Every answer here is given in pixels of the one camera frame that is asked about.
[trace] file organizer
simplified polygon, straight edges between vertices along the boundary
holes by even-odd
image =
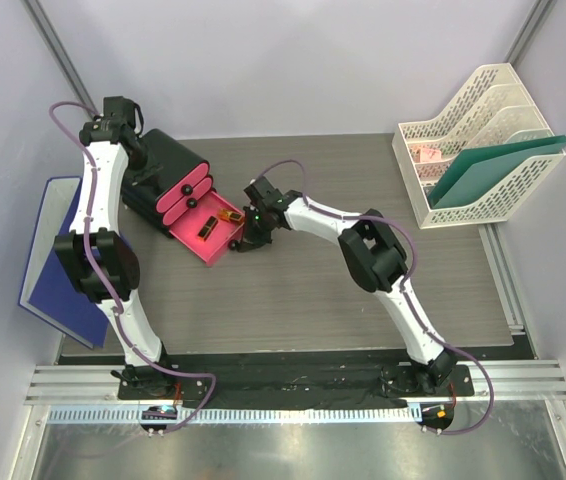
[[[420,228],[507,220],[565,157],[532,156],[477,201],[463,207],[432,209],[427,192],[464,148],[522,142],[553,135],[510,64],[484,65],[434,119],[399,123],[392,147]],[[421,147],[438,148],[442,159],[416,163]]]

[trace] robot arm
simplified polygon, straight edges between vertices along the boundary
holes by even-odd
[[[84,156],[83,182],[76,216],[70,232],[56,237],[54,250],[74,288],[85,293],[107,316],[123,346],[126,364],[145,367],[146,363],[123,341],[114,320],[115,302],[88,264],[83,247],[83,237],[89,235],[95,258],[121,297],[124,307],[121,321],[125,325],[126,335],[146,357],[159,362],[163,345],[150,327],[139,300],[139,262],[132,249],[119,236],[118,226],[123,174],[128,166],[132,167],[129,165],[130,158],[135,160],[136,168],[144,164],[142,144],[134,133],[135,108],[138,107],[133,102],[122,97],[106,98],[103,117],[83,127],[81,142],[97,165],[98,181],[92,221],[89,232],[85,232],[87,203],[95,179],[92,166]]]
[[[339,245],[352,279],[378,298],[390,314],[405,341],[417,380],[424,390],[432,391],[446,380],[456,359],[452,352],[432,340],[409,308],[406,297],[421,323],[436,334],[410,280],[404,281],[407,255],[388,225],[360,220],[358,213],[343,212],[303,199],[299,192],[290,191],[283,195],[265,177],[252,182],[245,193],[251,204],[245,208],[245,231],[237,246],[239,251],[271,243],[272,230],[280,227],[308,232]],[[370,216],[380,217],[381,214],[369,210],[365,217]]]

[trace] blue binder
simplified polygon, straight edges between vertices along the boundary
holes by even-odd
[[[74,290],[52,249],[54,237],[69,231],[80,191],[79,177],[48,180],[19,305],[83,345],[102,347],[109,325],[107,317],[84,294]]]

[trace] green folder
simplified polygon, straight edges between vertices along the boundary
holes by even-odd
[[[469,205],[534,155],[552,155],[566,146],[566,136],[463,150],[428,195],[432,208]]]

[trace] pink drawer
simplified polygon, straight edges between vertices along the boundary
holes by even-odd
[[[189,196],[181,195],[181,199],[177,201],[166,213],[163,215],[163,225],[170,226],[176,222],[181,215],[189,210],[187,201],[190,198],[200,200],[203,195],[212,189],[212,177],[205,177],[197,185],[194,186],[193,192]]]
[[[243,225],[220,220],[207,240],[203,241],[198,237],[198,232],[208,218],[218,215],[221,208],[242,213],[218,193],[210,191],[203,196],[196,208],[188,209],[170,226],[170,233],[198,255],[208,267],[228,251],[232,240],[240,240],[243,233]]]
[[[199,165],[197,165],[194,170],[192,170],[183,180],[174,185],[170,190],[165,192],[165,194],[163,194],[161,198],[159,198],[159,201],[156,202],[156,211],[159,213],[165,213],[170,208],[176,206],[176,204],[179,203],[183,199],[183,197],[187,196],[182,191],[183,187],[190,185],[192,188],[196,189],[196,186],[201,183],[204,178],[206,178],[209,171],[209,164],[200,163]]]

